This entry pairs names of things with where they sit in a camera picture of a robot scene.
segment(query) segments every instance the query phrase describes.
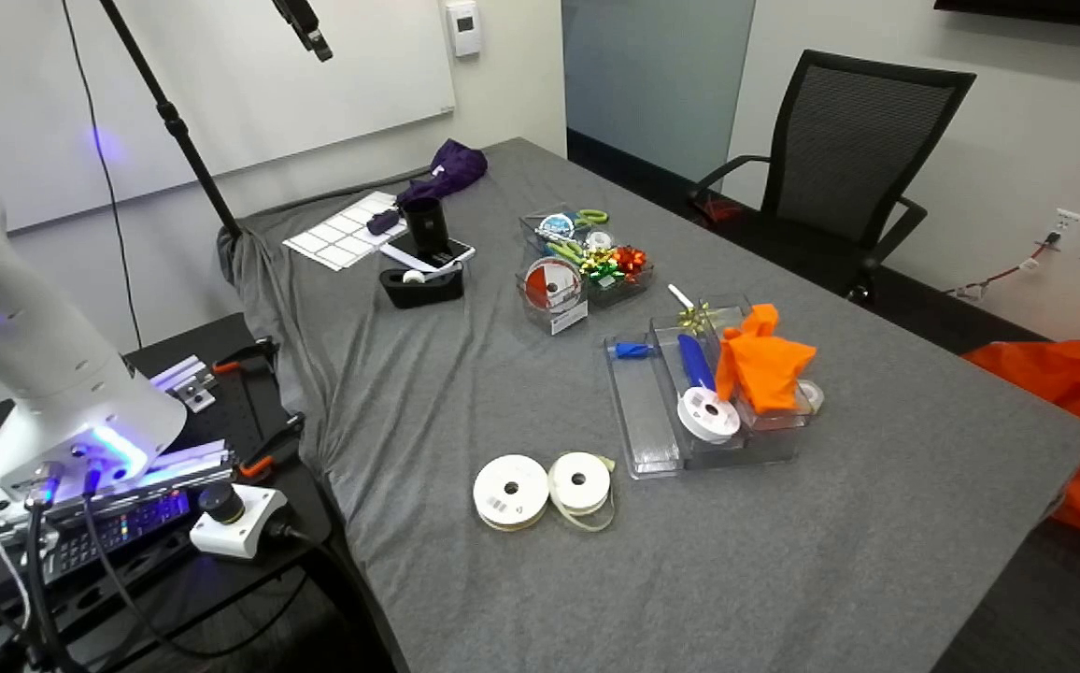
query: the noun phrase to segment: chair backrest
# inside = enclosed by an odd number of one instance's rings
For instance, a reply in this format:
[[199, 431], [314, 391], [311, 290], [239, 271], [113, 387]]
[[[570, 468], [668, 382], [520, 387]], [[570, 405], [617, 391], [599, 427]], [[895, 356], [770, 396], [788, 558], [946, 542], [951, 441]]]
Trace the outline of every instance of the chair backrest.
[[976, 73], [803, 53], [779, 112], [762, 213], [874, 248]]

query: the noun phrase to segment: black office chair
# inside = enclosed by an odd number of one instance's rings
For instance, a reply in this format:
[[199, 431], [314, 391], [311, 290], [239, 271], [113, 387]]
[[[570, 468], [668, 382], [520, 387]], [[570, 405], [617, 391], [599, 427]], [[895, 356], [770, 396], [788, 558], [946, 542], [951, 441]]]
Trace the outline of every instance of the black office chair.
[[[774, 122], [770, 158], [734, 158], [688, 195], [724, 240], [855, 302], [874, 267], [929, 216], [905, 185], [946, 135], [976, 73], [803, 53]], [[713, 195], [747, 162], [770, 162], [762, 209]]]

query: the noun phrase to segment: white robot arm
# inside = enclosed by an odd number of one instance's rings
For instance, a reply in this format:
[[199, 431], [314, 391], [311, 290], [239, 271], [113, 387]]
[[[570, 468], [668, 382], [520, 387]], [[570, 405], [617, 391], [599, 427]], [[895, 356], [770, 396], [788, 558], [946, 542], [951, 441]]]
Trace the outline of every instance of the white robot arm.
[[0, 489], [70, 499], [131, 482], [176, 441], [189, 408], [131, 373], [118, 346], [57, 294], [3, 236], [0, 209]]

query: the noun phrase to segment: black pole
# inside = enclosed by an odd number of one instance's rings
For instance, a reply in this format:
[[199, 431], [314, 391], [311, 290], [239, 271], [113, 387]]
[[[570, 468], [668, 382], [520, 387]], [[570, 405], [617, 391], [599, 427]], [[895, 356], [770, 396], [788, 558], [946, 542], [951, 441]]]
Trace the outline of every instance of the black pole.
[[119, 39], [125, 39], [125, 49], [131, 53], [131, 61], [135, 61], [144, 83], [145, 83], [151, 94], [158, 98], [158, 112], [160, 112], [168, 135], [176, 138], [179, 153], [189, 153], [189, 162], [192, 162], [192, 167], [194, 167], [194, 176], [199, 176], [199, 183], [204, 183], [204, 191], [205, 191], [215, 213], [225, 221], [225, 233], [227, 233], [227, 240], [235, 241], [242, 233], [239, 233], [239, 223], [235, 223], [235, 216], [231, 216], [225, 195], [216, 191], [216, 183], [215, 183], [215, 176], [209, 176], [209, 167], [205, 167], [199, 144], [192, 140], [192, 128], [179, 118], [176, 104], [165, 98], [165, 89], [160, 89], [160, 83], [158, 83], [151, 61], [144, 56], [138, 39], [131, 37], [131, 29], [129, 29], [119, 8], [118, 8], [118, 0], [103, 0], [103, 8], [106, 8], [106, 14], [113, 18], [113, 24], [118, 24], [118, 32], [119, 32]]

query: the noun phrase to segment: gray tablecloth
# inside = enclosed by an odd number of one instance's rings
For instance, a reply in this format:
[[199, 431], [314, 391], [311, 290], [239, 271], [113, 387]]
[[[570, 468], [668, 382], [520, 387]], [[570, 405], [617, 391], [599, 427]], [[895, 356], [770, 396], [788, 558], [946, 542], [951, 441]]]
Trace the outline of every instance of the gray tablecloth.
[[[393, 311], [383, 260], [281, 248], [353, 196], [247, 221], [239, 294], [300, 370], [305, 459], [413, 670], [932, 670], [1080, 462], [1080, 423], [526, 140], [445, 203], [478, 248], [459, 302]], [[520, 216], [603, 204], [652, 251], [648, 294], [547, 336], [515, 294]], [[617, 473], [620, 517], [495, 534], [476, 472], [501, 451], [625, 451], [603, 338], [709, 302], [779, 302], [818, 345], [828, 410], [788, 459]]]

